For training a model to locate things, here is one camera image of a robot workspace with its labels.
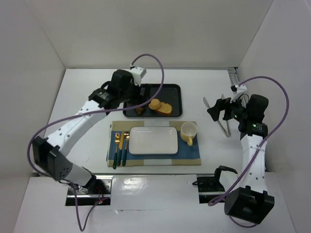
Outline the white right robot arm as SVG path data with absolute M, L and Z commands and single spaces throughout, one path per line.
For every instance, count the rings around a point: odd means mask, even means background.
M 269 214 L 275 204 L 265 183 L 265 148 L 264 138 L 268 134 L 267 125 L 262 121 L 268 107 L 268 99 L 260 95 L 251 95 L 243 106 L 241 100 L 230 98 L 218 99 L 215 105 L 207 110 L 214 121 L 220 112 L 224 120 L 238 121 L 238 130 L 242 144 L 242 172 L 235 178 L 220 174 L 219 181 L 225 188 L 220 198 L 225 201 L 224 211 L 229 217 L 238 218 L 254 225 L 259 225 Z

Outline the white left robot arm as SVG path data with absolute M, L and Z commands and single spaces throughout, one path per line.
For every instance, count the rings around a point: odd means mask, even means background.
M 67 121 L 46 138 L 37 136 L 33 141 L 35 164 L 55 181 L 67 181 L 91 192 L 96 176 L 88 169 L 67 159 L 80 138 L 97 122 L 107 116 L 107 110 L 116 109 L 123 102 L 142 103 L 141 80 L 146 74 L 142 67 L 116 70 L 110 81 L 93 91 L 74 119 Z

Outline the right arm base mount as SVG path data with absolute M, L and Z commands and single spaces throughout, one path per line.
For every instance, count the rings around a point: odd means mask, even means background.
M 213 176 L 199 176 L 197 180 L 192 183 L 198 187 L 199 203 L 208 203 L 217 195 L 214 193 L 225 192 L 225 187 L 220 182 L 220 176 L 222 171 L 233 172 L 238 174 L 233 168 L 226 166 L 219 166 L 215 169 Z

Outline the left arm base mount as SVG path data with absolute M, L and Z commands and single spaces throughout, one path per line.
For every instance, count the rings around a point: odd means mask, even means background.
M 83 188 L 76 190 L 78 206 L 109 206 L 111 203 L 112 176 L 99 175 L 95 186 L 89 192 Z

